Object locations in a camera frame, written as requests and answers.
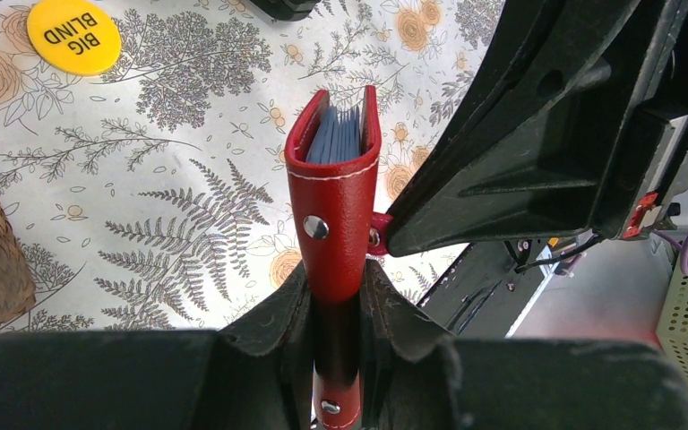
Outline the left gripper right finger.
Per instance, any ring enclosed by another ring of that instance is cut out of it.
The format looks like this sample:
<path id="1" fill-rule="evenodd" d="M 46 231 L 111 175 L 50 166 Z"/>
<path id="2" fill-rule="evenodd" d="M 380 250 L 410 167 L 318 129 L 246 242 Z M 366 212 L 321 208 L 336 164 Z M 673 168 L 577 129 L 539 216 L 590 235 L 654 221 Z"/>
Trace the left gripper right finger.
<path id="1" fill-rule="evenodd" d="M 360 306 L 366 429 L 688 429 L 688 383 L 649 346 L 459 338 L 374 260 Z"/>

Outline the red card holder wallet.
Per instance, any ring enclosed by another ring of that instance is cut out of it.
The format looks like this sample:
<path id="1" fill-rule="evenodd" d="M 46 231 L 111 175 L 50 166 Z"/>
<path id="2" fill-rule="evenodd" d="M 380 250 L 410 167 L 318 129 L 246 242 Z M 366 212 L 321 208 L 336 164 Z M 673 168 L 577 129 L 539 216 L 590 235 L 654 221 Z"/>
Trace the red card holder wallet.
<path id="1" fill-rule="evenodd" d="M 359 290 L 370 246 L 382 145 L 377 92 L 336 109 L 318 90 L 285 144 L 290 202 L 312 295 L 313 398 L 325 429 L 352 429 L 362 411 Z"/>

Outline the floral tablecloth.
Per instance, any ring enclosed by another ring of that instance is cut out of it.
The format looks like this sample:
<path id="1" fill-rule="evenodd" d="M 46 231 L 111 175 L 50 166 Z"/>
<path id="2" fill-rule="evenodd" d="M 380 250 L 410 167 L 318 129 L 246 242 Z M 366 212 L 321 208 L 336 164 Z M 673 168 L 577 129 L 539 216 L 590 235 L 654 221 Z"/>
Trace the floral tablecloth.
<path id="1" fill-rule="evenodd" d="M 283 150 L 321 89 L 377 92 L 375 208 L 426 161 L 500 1 L 323 1 L 298 22 L 247 1 L 102 1 L 118 63 L 81 78 L 0 1 L 0 200 L 36 285 L 8 331 L 221 328 L 296 268 Z"/>

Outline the black poker chip case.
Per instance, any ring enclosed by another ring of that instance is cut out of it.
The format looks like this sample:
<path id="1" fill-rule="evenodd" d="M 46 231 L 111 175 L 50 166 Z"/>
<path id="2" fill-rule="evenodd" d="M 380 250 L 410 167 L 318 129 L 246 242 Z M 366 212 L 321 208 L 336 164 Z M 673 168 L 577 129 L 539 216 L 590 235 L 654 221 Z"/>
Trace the black poker chip case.
<path id="1" fill-rule="evenodd" d="M 252 0 L 252 3 L 275 20 L 298 22 L 307 18 L 320 0 Z"/>

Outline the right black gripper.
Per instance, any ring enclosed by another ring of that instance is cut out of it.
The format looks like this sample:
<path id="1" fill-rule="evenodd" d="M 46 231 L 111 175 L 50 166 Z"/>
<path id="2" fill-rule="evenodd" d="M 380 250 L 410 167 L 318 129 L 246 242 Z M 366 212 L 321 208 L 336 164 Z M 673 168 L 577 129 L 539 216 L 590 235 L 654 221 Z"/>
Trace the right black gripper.
<path id="1" fill-rule="evenodd" d="M 508 1 L 385 244 L 626 239 L 687 189 L 688 1 Z"/>

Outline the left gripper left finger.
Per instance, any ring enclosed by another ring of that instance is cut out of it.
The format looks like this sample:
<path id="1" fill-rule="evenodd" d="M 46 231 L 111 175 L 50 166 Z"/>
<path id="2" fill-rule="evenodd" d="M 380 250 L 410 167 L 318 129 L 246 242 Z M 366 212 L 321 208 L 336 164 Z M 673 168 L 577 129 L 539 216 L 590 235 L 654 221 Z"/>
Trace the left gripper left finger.
<path id="1" fill-rule="evenodd" d="M 306 429 L 311 296 L 297 266 L 227 327 L 0 335 L 0 429 Z"/>

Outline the yellow big blind button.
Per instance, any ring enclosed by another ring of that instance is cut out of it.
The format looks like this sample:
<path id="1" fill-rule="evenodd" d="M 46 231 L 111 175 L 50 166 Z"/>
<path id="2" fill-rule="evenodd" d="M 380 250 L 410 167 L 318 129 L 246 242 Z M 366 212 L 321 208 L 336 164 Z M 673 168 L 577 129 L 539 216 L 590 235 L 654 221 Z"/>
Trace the yellow big blind button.
<path id="1" fill-rule="evenodd" d="M 28 13 L 27 32 L 42 59 L 72 75 L 103 74 L 122 55 L 116 23 L 89 1 L 39 1 Z"/>

